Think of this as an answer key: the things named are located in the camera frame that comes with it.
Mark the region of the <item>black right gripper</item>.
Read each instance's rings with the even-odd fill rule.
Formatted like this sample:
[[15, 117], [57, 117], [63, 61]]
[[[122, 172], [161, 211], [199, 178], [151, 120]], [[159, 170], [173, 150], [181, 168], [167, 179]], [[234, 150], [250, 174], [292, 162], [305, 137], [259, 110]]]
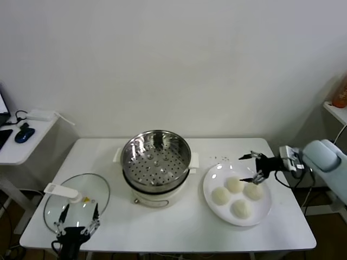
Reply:
[[285, 165], [282, 158], [280, 157], [268, 158], [265, 155], [262, 156], [262, 153], [258, 153], [254, 151], [251, 151], [248, 154], [244, 154], [243, 156], [239, 158], [239, 160], [248, 160], [251, 158], [255, 158], [257, 173], [251, 178], [240, 179], [240, 181], [242, 182], [259, 185], [267, 179], [267, 174], [270, 174], [273, 171], [285, 170]]

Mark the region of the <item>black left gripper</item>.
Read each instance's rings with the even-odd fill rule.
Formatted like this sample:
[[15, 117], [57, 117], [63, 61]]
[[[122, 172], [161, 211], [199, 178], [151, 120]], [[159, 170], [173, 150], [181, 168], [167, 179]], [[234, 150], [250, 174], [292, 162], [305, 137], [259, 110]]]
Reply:
[[98, 204], [96, 204], [92, 215], [92, 220], [85, 228], [65, 228], [65, 220], [69, 208], [69, 204], [64, 206], [63, 211], [60, 213], [58, 221], [54, 222], [54, 226], [56, 227], [56, 234], [58, 236], [56, 243], [59, 243], [61, 247], [60, 250], [57, 251], [58, 259], [78, 259], [80, 247], [90, 240], [90, 235], [93, 235], [100, 226], [100, 215]]

